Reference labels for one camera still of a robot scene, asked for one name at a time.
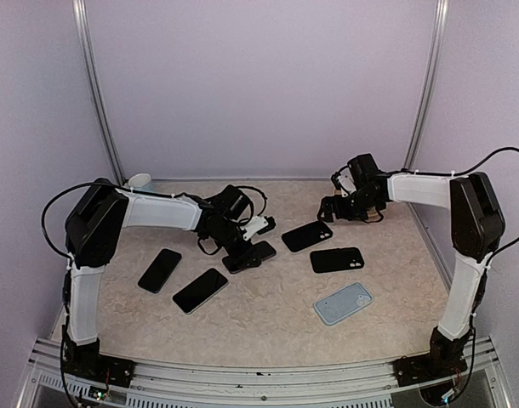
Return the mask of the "purple edged smartphone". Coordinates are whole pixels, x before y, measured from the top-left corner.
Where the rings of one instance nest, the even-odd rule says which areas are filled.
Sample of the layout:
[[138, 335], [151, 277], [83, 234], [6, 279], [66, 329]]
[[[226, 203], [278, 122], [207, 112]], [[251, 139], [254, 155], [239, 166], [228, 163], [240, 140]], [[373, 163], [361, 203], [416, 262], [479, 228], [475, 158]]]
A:
[[261, 259], [261, 263], [267, 259], [273, 258], [277, 254], [275, 248], [267, 241], [260, 241], [253, 244], [252, 246], [255, 246], [256, 251]]

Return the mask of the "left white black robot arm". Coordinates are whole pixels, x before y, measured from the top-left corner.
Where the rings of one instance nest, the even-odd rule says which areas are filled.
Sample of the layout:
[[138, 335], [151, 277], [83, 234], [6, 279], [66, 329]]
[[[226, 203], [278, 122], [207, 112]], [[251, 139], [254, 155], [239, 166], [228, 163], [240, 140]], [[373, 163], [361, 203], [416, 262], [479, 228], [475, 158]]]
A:
[[96, 327], [100, 281], [127, 227], [192, 231], [225, 250], [230, 265], [253, 268], [261, 263], [252, 238], [271, 230], [263, 213], [242, 218], [254, 204], [244, 186], [226, 186], [209, 198], [179, 193], [133, 190], [99, 178], [73, 208], [65, 222], [69, 258], [64, 286], [66, 321], [61, 370], [65, 374], [108, 386], [127, 388], [134, 377], [132, 360], [100, 353]]

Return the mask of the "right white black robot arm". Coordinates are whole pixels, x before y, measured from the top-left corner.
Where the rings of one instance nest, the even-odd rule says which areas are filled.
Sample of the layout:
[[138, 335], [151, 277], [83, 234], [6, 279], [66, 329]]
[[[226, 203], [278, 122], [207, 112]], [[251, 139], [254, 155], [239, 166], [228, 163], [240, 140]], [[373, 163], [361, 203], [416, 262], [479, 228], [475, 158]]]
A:
[[371, 154], [363, 154], [331, 177], [335, 195], [322, 198], [317, 217], [369, 220], [371, 212], [382, 213], [389, 202], [405, 202], [445, 208], [450, 213], [450, 231], [455, 265], [448, 303], [430, 338], [425, 354], [401, 357], [393, 363], [399, 386], [449, 377], [471, 370], [464, 348], [476, 335], [474, 318], [487, 282], [488, 263], [505, 232], [505, 220], [487, 174], [421, 173], [380, 170]]

